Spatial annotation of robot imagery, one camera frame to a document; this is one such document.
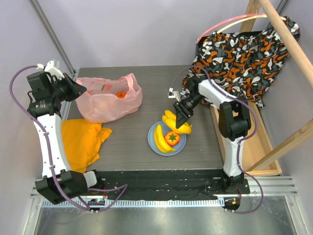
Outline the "yellow banana bunch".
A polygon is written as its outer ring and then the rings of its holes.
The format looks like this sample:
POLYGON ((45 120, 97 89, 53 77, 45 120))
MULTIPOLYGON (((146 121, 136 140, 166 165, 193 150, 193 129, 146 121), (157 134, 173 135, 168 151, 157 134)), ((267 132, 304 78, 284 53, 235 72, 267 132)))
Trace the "yellow banana bunch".
POLYGON ((179 128, 176 128, 176 115, 170 110, 165 110, 162 121, 174 132, 178 134, 191 134, 192 125, 185 122, 179 128))

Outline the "red orange persimmon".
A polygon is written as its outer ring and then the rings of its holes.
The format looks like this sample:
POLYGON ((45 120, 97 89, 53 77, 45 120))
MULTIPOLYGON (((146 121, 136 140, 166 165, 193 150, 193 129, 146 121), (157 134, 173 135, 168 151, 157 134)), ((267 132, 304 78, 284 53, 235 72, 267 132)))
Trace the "red orange persimmon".
POLYGON ((166 143, 170 146, 175 146, 180 142, 180 134, 174 131, 168 132, 164 138, 166 143))

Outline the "pink plastic bag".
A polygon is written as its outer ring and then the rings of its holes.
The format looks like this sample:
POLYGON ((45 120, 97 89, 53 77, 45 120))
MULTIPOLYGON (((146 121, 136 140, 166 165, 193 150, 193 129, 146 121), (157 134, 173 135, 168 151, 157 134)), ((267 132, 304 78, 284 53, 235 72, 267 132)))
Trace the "pink plastic bag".
POLYGON ((87 88, 75 101, 80 114, 89 122, 106 123, 118 120, 136 112, 142 104, 142 88, 133 73, 117 80, 79 77, 76 82, 87 88), (127 93, 125 98, 115 95, 120 91, 127 93))

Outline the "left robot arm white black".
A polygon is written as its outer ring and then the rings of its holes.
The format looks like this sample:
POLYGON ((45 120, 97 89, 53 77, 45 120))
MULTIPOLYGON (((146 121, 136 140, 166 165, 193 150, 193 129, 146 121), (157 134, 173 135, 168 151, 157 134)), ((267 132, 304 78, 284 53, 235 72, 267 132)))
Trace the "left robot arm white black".
POLYGON ((40 138, 43 157, 42 180, 35 184, 37 192, 54 205, 81 196, 88 191, 100 195, 104 183, 96 170, 80 173, 71 169, 62 138, 61 103, 73 101, 87 89, 62 74, 60 79, 45 71, 27 77, 34 101, 28 113, 40 138))

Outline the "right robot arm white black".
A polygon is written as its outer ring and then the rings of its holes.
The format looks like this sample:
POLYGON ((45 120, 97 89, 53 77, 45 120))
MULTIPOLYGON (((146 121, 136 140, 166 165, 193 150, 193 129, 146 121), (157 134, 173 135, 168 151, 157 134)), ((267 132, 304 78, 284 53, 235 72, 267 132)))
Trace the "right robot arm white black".
POLYGON ((182 127, 193 115, 193 109, 207 98, 219 110, 218 130, 225 138, 224 176, 221 188, 226 193, 233 193, 243 183, 244 174, 240 161, 243 154, 244 137, 251 128, 247 102, 238 100, 221 89, 213 80, 202 77, 190 78, 186 83, 186 98, 174 103, 176 125, 182 127))

